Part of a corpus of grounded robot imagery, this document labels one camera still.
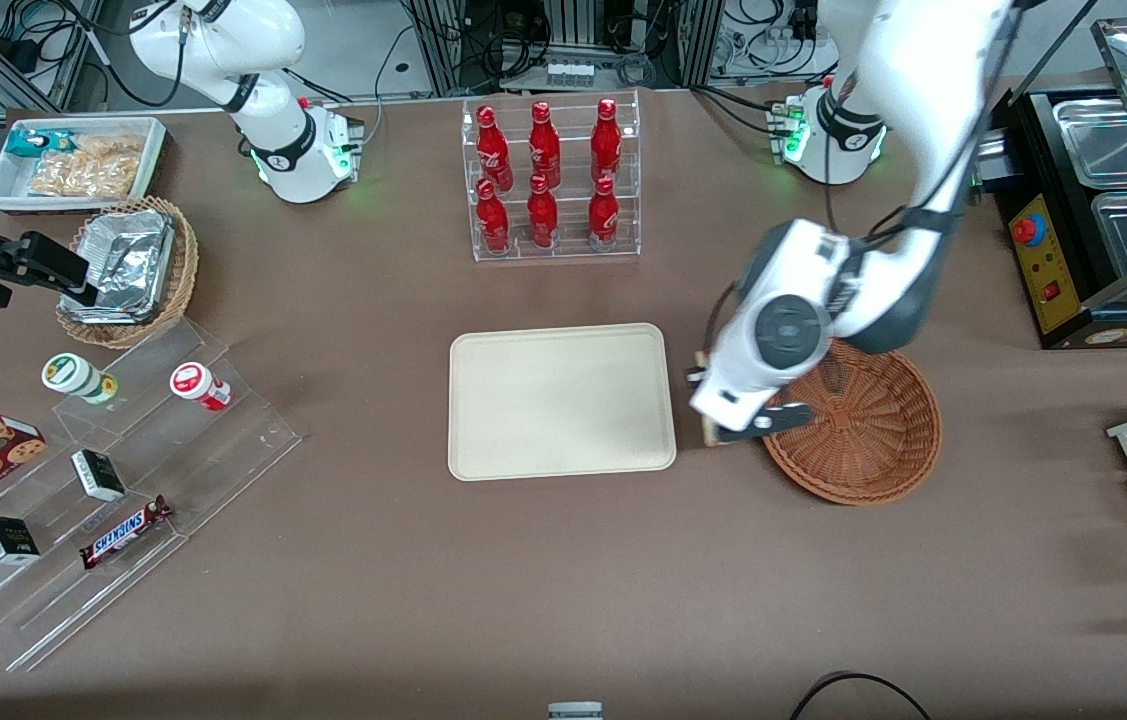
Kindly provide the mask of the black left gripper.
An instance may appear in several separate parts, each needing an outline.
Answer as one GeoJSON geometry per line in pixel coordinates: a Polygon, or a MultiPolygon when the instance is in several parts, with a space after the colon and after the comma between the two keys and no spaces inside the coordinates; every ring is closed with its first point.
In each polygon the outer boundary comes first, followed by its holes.
{"type": "MultiPolygon", "coordinates": [[[[687,388],[696,389],[708,377],[708,366],[691,366],[686,372],[687,388]]],[[[801,427],[806,427],[814,419],[814,411],[809,405],[792,402],[792,405],[775,405],[764,407],[749,420],[749,424],[740,430],[733,430],[719,427],[719,442],[722,445],[746,439],[761,439],[773,434],[783,433],[801,427]]]]}

